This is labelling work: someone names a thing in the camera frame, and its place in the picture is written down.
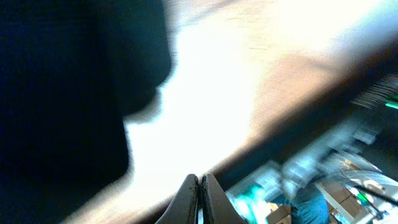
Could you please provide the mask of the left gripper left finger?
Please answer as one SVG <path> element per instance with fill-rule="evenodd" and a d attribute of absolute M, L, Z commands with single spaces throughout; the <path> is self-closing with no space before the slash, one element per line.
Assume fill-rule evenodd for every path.
<path fill-rule="evenodd" d="M 155 224 L 198 223 L 198 177 L 188 174 L 164 214 Z"/>

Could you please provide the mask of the black t-shirt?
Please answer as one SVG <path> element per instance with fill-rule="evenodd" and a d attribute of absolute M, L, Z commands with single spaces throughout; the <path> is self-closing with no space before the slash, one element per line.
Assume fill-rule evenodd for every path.
<path fill-rule="evenodd" d="M 129 167 L 172 68 L 155 0 L 1 0 L 1 222 L 58 223 Z"/>

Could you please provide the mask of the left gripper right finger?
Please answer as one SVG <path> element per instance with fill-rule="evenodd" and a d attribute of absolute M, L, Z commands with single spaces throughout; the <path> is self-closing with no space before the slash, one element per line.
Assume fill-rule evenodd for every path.
<path fill-rule="evenodd" d="M 201 181 L 201 203 L 204 224 L 246 224 L 229 201 L 213 174 Z"/>

